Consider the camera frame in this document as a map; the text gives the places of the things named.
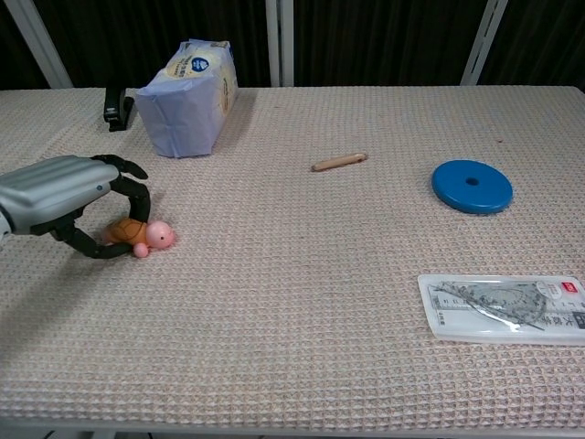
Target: robotic hand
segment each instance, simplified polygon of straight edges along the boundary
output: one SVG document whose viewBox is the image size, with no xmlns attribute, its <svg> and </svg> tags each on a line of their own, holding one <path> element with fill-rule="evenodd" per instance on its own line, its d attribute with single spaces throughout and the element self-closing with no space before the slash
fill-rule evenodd
<svg viewBox="0 0 585 439">
<path fill-rule="evenodd" d="M 9 233 L 40 236 L 49 232 L 95 259 L 131 252 L 132 244 L 100 245 L 75 227 L 85 207 L 111 190 L 128 197 L 130 218 L 148 221 L 148 188 L 122 173 L 148 178 L 134 162 L 117 155 L 65 155 L 0 176 L 0 241 Z"/>
</svg>

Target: wooden stick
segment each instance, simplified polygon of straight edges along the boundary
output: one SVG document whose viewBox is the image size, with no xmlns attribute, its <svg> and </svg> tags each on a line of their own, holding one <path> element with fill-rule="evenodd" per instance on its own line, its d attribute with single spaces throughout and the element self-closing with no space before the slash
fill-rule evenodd
<svg viewBox="0 0 585 439">
<path fill-rule="evenodd" d="M 334 167 L 340 167 L 345 165 L 352 165 L 354 163 L 363 162 L 367 159 L 367 154 L 355 153 L 351 155 L 344 155 L 343 157 L 330 158 L 311 166 L 311 170 L 314 172 L 326 171 L 327 169 L 333 169 Z"/>
</svg>

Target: brown turtle shell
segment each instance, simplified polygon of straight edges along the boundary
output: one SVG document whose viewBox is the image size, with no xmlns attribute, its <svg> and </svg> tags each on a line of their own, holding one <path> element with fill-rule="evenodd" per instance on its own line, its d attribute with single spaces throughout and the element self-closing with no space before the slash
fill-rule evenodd
<svg viewBox="0 0 585 439">
<path fill-rule="evenodd" d="M 108 226 L 108 241 L 146 244 L 146 223 L 131 218 L 119 219 Z"/>
</svg>

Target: blue and white package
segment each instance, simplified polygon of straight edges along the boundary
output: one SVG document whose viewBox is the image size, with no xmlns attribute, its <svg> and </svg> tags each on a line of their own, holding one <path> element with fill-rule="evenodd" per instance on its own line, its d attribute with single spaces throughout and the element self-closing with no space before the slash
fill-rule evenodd
<svg viewBox="0 0 585 439">
<path fill-rule="evenodd" d="M 189 39 L 136 92 L 136 107 L 157 154 L 209 155 L 237 92 L 229 42 Z"/>
</svg>

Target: blue weight plate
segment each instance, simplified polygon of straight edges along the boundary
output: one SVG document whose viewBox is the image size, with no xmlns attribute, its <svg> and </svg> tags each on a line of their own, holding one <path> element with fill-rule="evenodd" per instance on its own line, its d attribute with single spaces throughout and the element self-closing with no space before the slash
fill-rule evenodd
<svg viewBox="0 0 585 439">
<path fill-rule="evenodd" d="M 472 160 L 453 160 L 432 173 L 439 199 L 466 213 L 496 213 L 512 201 L 512 185 L 497 169 Z"/>
</svg>

